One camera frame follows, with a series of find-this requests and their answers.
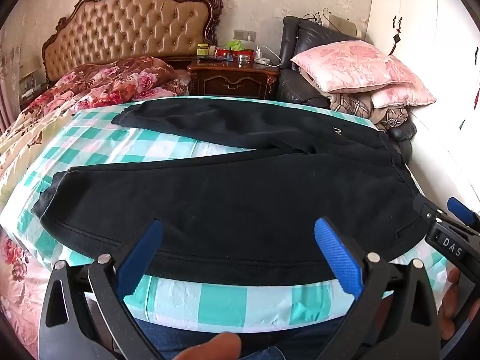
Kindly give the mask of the person's right hand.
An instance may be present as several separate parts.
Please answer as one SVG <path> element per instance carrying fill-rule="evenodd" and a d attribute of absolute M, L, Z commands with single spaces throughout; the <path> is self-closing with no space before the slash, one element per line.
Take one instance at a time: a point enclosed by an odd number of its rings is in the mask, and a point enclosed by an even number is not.
<path fill-rule="evenodd" d="M 459 303 L 459 280 L 461 272 L 454 267 L 448 273 L 448 282 L 450 287 L 445 292 L 442 305 L 439 308 L 439 334 L 445 341 L 450 340 L 456 332 L 453 316 Z"/>

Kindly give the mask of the person's left hand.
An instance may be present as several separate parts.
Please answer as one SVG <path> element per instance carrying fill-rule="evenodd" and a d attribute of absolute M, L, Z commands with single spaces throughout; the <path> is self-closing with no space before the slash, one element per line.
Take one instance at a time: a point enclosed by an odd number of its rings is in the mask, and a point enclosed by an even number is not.
<path fill-rule="evenodd" d="M 242 342 L 238 335 L 222 332 L 204 344 L 183 350 L 174 360 L 237 360 L 241 348 Z"/>

